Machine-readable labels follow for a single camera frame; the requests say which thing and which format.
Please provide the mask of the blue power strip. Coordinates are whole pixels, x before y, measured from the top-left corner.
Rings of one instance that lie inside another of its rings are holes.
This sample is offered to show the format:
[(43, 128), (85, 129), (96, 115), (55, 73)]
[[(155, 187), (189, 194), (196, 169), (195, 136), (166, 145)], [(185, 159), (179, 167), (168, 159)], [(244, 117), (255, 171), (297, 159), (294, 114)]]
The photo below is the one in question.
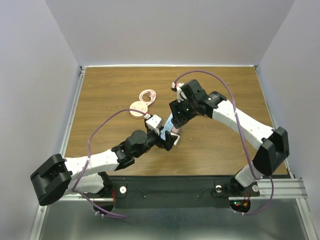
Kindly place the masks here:
[(171, 113), (169, 115), (169, 117), (167, 118), (162, 130), (160, 131), (160, 138), (162, 140), (166, 140), (166, 132), (169, 132), (171, 133), (172, 132), (172, 129), (174, 127), (173, 123), (172, 123), (172, 119), (173, 119), (173, 114)]

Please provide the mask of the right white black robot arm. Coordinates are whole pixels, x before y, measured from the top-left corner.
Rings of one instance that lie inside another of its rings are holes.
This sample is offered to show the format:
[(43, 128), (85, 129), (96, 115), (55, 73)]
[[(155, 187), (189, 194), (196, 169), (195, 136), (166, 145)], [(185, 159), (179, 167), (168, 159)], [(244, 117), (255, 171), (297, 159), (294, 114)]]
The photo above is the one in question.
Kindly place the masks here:
[(187, 83), (172, 83), (177, 99), (169, 103), (172, 123), (181, 128), (197, 116), (216, 120), (240, 135), (243, 143), (249, 142), (256, 154), (230, 181), (231, 192), (242, 195), (248, 186), (263, 176), (271, 176), (290, 154), (288, 132), (276, 129), (253, 119), (236, 108), (217, 91), (210, 94), (196, 79)]

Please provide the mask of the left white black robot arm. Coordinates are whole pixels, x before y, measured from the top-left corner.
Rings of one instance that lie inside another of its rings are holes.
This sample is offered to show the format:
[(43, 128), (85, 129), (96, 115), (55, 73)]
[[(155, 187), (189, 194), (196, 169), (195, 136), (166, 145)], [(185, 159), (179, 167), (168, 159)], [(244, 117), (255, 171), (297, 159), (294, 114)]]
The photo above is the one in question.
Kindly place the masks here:
[(90, 157), (63, 158), (60, 153), (49, 157), (30, 176), (40, 206), (48, 206), (65, 195), (81, 191), (106, 197), (111, 184), (105, 173), (125, 169), (152, 147), (170, 151), (180, 136), (164, 127), (135, 130), (125, 141)]

